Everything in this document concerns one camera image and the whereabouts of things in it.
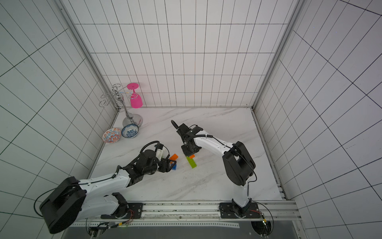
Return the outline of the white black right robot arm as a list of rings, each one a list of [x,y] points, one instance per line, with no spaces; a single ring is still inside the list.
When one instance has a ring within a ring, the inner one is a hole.
[[[220,140],[198,125],[194,127],[189,127],[184,123],[177,125],[174,120],[171,123],[182,139],[181,149],[185,156],[192,157],[201,149],[207,149],[222,158],[227,177],[235,185],[242,187],[244,192],[233,196],[230,208],[226,213],[234,214],[240,219],[249,219],[250,216],[260,218],[261,213],[257,212],[257,208],[251,209],[253,203],[249,196],[248,180],[256,175],[256,164],[246,146],[240,141],[230,143]]]

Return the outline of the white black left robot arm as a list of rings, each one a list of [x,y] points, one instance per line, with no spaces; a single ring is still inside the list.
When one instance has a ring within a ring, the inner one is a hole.
[[[68,177],[46,191],[46,199],[33,209],[52,234],[91,217],[120,219],[122,224],[138,219],[140,205],[127,202],[121,190],[137,184],[145,175],[170,172],[177,161],[169,155],[164,157],[164,149],[166,146],[155,140],[143,146],[126,166],[117,166],[114,173],[91,179]]]

